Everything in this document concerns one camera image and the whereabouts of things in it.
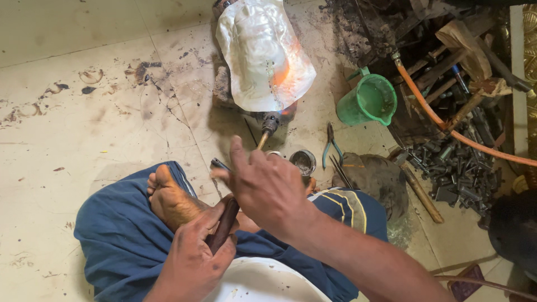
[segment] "green jug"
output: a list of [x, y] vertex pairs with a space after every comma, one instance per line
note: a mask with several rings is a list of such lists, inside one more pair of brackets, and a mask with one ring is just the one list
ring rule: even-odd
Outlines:
[[358, 69], [346, 80], [358, 74], [362, 75], [358, 85], [337, 103], [339, 120], [351, 126], [371, 120], [388, 126], [397, 108], [394, 87], [385, 77], [370, 74], [367, 67]]

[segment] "right hand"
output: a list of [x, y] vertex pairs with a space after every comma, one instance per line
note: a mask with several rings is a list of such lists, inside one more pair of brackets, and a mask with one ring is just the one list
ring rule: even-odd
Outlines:
[[234, 173], [214, 169], [235, 195], [244, 214], [281, 241], [300, 238], [321, 212], [304, 195], [298, 168], [278, 155], [266, 156], [261, 150], [250, 154], [250, 161], [238, 136], [231, 139], [230, 156]]

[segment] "left hand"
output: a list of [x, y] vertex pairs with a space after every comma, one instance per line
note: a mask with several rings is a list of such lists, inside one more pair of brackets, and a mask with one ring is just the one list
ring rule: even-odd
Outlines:
[[219, 202], [176, 231], [168, 258], [144, 302], [201, 301], [212, 292], [236, 252], [233, 234], [214, 256], [204, 242], [224, 208], [224, 202]]

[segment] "blue lungi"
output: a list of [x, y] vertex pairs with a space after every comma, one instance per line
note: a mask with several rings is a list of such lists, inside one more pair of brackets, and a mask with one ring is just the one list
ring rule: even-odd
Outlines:
[[[142, 301], [161, 272], [173, 233], [152, 213], [147, 194], [149, 174], [161, 164], [168, 165], [179, 186], [196, 197], [181, 166], [168, 161], [102, 188], [78, 211], [74, 233], [86, 257], [84, 273], [95, 287], [95, 301]], [[359, 205], [349, 202], [349, 194], [356, 195]], [[310, 195], [309, 199], [334, 219], [349, 226], [357, 221], [359, 230], [388, 241], [384, 208], [369, 195], [333, 188]], [[358, 296], [358, 289], [340, 272], [267, 231], [235, 234], [235, 257], [276, 259], [299, 272], [332, 301], [347, 302]]]

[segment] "tiled floor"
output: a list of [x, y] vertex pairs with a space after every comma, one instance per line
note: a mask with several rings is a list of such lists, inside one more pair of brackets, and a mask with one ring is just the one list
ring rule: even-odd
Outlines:
[[[72, 229], [82, 202], [107, 184], [176, 160], [200, 199], [214, 204], [228, 192], [209, 178], [211, 159], [229, 164], [233, 134], [247, 149], [254, 143], [244, 117], [212, 107], [221, 59], [211, 4], [21, 0], [0, 12], [0, 25], [18, 25], [0, 33], [8, 41], [0, 53], [0, 292], [6, 301], [92, 300]], [[343, 151], [387, 155], [396, 144], [385, 127], [349, 127], [336, 117], [335, 101], [350, 90], [344, 78], [353, 69], [335, 51], [331, 16], [319, 5], [324, 2], [285, 2], [317, 77], [295, 120], [266, 149], [287, 156], [308, 149], [320, 160], [329, 120]], [[139, 85], [132, 71], [144, 66], [150, 80]], [[86, 87], [96, 89], [84, 94]], [[247, 120], [260, 137], [259, 126]], [[314, 177], [325, 188], [332, 174], [319, 163]], [[436, 225], [410, 189], [409, 195], [408, 214], [390, 223], [398, 246], [437, 274], [455, 275], [463, 269], [457, 264], [481, 259], [487, 278], [503, 281], [511, 267], [494, 257], [474, 212], [437, 204], [446, 223]], [[505, 300], [488, 289], [480, 295]]]

